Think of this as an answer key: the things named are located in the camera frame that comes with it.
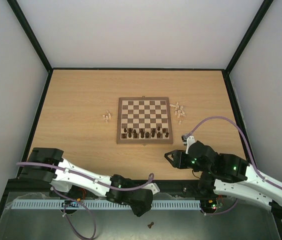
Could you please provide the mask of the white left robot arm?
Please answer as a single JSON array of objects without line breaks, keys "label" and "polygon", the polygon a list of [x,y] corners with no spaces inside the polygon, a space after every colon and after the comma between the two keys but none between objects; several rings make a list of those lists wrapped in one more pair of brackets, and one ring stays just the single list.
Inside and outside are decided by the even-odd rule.
[{"label": "white left robot arm", "polygon": [[141,185],[118,174],[97,174],[69,162],[63,157],[63,151],[57,148],[35,147],[28,160],[17,165],[23,168],[19,175],[21,178],[49,183],[62,193],[68,193],[76,186],[111,203],[128,205],[138,217],[151,209],[154,195],[160,192],[153,183],[152,173]]}]

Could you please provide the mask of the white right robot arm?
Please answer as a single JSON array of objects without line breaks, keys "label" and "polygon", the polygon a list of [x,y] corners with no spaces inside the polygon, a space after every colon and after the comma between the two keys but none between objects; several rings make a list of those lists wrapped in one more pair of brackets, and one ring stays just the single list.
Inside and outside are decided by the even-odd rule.
[{"label": "white right robot arm", "polygon": [[246,160],[234,154],[217,153],[193,138],[188,138],[186,150],[174,150],[164,157],[174,168],[201,173],[197,185],[200,195],[244,200],[282,219],[282,182],[257,172]]}]

